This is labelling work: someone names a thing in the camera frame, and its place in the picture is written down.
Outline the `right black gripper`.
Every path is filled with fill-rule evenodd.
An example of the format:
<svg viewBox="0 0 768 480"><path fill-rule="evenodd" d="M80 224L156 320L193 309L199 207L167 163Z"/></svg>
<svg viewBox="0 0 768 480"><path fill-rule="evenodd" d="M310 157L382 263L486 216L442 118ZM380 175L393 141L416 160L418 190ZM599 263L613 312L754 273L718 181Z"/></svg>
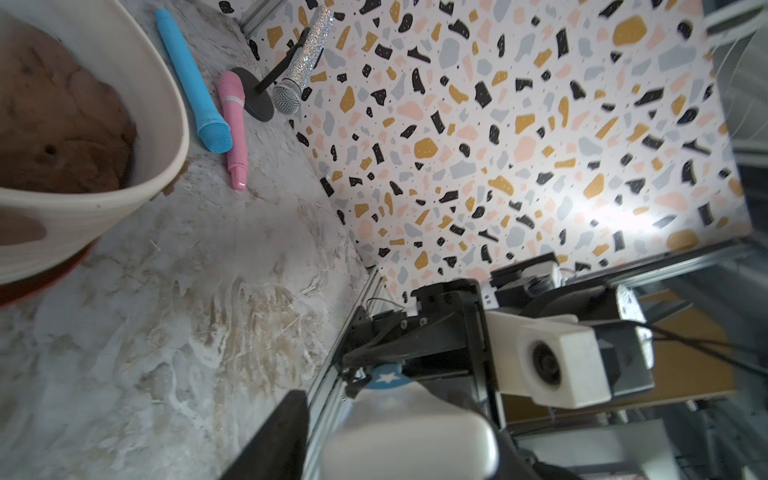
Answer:
<svg viewBox="0 0 768 480"><path fill-rule="evenodd" d="M481 288L472 279L421 287L417 311L357 310L340 358L345 393L373 385L373 370L393 364L430 393L489 420L498 418L498 388Z"/></svg>

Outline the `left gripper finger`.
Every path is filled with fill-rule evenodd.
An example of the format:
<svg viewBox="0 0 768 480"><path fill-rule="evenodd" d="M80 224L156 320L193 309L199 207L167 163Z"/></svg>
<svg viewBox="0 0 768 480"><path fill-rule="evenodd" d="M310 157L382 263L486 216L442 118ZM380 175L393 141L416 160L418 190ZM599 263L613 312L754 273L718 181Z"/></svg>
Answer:
<svg viewBox="0 0 768 480"><path fill-rule="evenodd" d="M301 479L309 421L306 392L289 391L220 479Z"/></svg>

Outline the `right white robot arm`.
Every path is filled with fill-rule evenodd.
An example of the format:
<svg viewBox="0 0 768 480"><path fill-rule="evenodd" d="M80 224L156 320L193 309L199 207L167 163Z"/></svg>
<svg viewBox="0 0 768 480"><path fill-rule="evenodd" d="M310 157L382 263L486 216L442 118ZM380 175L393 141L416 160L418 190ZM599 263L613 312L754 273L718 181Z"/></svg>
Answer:
<svg viewBox="0 0 768 480"><path fill-rule="evenodd" d="M359 307L336 365L346 391L374 387L392 366L438 398L505 424L502 397L575 410L651 390L653 334L634 292L569 284L544 254L411 293L413 311Z"/></svg>

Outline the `cream ceramic pot with soil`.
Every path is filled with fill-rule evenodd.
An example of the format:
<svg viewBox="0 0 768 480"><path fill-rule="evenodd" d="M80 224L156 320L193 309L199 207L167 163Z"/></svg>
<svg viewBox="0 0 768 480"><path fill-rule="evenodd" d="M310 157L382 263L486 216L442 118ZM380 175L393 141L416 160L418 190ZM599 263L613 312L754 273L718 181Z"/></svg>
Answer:
<svg viewBox="0 0 768 480"><path fill-rule="evenodd" d="M158 194L189 139L171 72L119 2L3 2L2 282L61 264Z"/></svg>

